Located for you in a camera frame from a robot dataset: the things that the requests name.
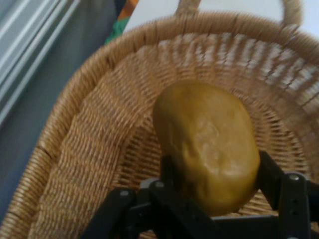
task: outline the basket rim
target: basket rim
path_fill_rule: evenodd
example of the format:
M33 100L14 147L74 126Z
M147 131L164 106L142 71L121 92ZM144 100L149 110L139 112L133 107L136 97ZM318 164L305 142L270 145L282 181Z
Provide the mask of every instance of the basket rim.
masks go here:
M83 100L96 87L103 75L112 71L122 59L144 45L157 44L162 40L187 33L223 32L243 34L253 39L279 44L294 50L309 63L319 65L319 42L316 39L298 31L297 26L284 26L251 14L201 12L194 16L169 16L124 33L93 53L61 92L2 221L0 235L25 237L29 234L32 222L37 219L37 205L47 185L51 169L58 162L60 145L69 132L74 116L79 113ZM42 175L41 179L32 177L32 171L43 171L43 168L48 169L49 173ZM34 203L23 203L33 188L37 188L35 193L32 192Z

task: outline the basket handle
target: basket handle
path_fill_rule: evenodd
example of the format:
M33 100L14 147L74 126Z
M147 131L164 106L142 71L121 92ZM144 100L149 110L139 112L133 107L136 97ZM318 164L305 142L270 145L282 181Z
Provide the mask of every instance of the basket handle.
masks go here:
M284 25L302 24L302 3L301 0L281 0L284 7ZM197 13L200 0L179 0L175 15L195 15Z

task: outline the potato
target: potato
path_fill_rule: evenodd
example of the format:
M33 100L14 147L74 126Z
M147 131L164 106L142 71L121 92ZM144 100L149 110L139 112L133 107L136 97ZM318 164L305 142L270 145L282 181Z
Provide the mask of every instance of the potato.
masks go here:
M238 210L256 193L260 164L242 102L200 81L166 88L153 109L163 155L171 155L181 192L212 216Z

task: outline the screw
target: screw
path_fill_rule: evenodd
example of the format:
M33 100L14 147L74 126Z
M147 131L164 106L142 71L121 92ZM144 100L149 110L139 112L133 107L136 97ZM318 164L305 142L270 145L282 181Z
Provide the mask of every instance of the screw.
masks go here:
M163 188L163 187L164 187L164 183L162 183L161 181L157 181L157 182L155 183L155 186L156 186L157 188Z
M128 194L129 194L128 191L121 191L121 192L120 192L120 196L121 196L121 197L126 197Z
M289 179L294 180L294 181L298 181L299 180L299 176L297 174L290 174L289 175Z

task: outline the wicker basket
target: wicker basket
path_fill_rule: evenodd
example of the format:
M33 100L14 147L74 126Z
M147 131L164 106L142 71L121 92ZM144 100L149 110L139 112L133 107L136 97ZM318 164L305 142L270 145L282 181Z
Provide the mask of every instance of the wicker basket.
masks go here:
M197 13L199 1L185 0L175 16L99 49L57 100L0 238L76 238L110 190L157 177L152 105L163 88L185 79L212 82L240 98L259 148L285 171L319 182L318 42L297 31L299 2L284 3L279 24ZM273 213L257 193L234 215Z

